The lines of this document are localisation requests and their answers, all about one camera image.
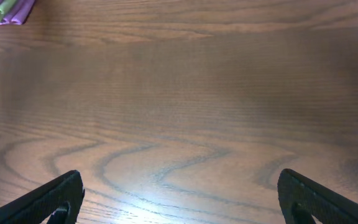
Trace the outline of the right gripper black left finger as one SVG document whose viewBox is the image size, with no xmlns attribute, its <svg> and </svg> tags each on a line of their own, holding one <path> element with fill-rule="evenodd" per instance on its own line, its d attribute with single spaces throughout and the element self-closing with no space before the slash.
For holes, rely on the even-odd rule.
<svg viewBox="0 0 358 224">
<path fill-rule="evenodd" d="M 80 172 L 71 170 L 0 207 L 0 224 L 75 224 L 84 196 Z"/>
</svg>

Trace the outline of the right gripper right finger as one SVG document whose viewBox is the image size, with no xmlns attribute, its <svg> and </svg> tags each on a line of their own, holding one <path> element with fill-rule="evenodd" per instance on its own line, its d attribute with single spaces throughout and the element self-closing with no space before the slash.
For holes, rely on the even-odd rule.
<svg viewBox="0 0 358 224">
<path fill-rule="evenodd" d="M 358 224 L 358 203 L 294 170 L 281 171 L 277 189 L 286 224 Z"/>
</svg>

